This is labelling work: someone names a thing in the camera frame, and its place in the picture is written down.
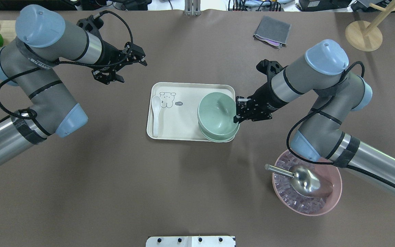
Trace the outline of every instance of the white tray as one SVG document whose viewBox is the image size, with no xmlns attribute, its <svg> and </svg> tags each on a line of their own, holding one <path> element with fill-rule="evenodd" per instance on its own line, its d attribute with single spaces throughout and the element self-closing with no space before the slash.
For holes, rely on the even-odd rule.
<svg viewBox="0 0 395 247">
<path fill-rule="evenodd" d="M 236 94 L 228 85 L 158 82 L 152 87 L 147 117 L 146 132 L 150 138 L 178 141 L 210 142 L 201 133 L 198 126 L 198 106 L 202 98 L 213 92 L 221 92 L 233 100 Z M 153 96 L 158 95 L 161 100 L 159 113 L 158 137 L 153 136 Z"/>
</svg>

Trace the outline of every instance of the white label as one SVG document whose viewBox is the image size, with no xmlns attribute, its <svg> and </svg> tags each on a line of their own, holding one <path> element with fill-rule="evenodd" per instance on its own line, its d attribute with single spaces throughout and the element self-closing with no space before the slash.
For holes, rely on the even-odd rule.
<svg viewBox="0 0 395 247">
<path fill-rule="evenodd" d="M 320 4 L 320 1 L 315 1 L 315 2 L 310 2 L 309 5 L 307 5 L 308 8 L 310 7 L 316 7 Z"/>
</svg>

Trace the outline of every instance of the metal scoop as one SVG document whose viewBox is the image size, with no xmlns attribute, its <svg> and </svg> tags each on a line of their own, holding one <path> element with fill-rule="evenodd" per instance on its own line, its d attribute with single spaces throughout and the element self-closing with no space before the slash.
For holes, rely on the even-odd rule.
<svg viewBox="0 0 395 247">
<path fill-rule="evenodd" d="M 295 191 L 305 197 L 327 197 L 333 191 L 330 181 L 303 165 L 294 165 L 289 170 L 284 170 L 265 164 L 265 170 L 288 177 Z"/>
</svg>

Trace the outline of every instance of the scoop handle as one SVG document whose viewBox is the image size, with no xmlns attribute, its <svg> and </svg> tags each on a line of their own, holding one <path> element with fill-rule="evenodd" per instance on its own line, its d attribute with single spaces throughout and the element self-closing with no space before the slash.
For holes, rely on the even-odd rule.
<svg viewBox="0 0 395 247">
<path fill-rule="evenodd" d="M 295 177 L 295 174 L 293 172 L 289 172 L 288 170 L 284 170 L 284 169 L 281 169 L 279 167 L 272 166 L 270 164 L 265 164 L 265 170 L 269 170 L 271 172 L 275 172 L 275 173 L 277 173 L 279 175 L 282 175 L 282 176 L 285 176 L 285 177 L 288 177 L 288 178 L 294 178 Z"/>
</svg>

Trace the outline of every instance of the gray cloth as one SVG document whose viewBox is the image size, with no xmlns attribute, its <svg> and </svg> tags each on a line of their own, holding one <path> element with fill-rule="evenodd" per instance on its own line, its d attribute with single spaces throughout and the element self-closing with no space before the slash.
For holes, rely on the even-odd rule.
<svg viewBox="0 0 395 247">
<path fill-rule="evenodd" d="M 254 37 L 270 45 L 281 47 L 282 45 L 287 45 L 287 37 L 291 26 L 289 23 L 269 16 L 263 16 L 257 30 L 254 32 Z"/>
</svg>

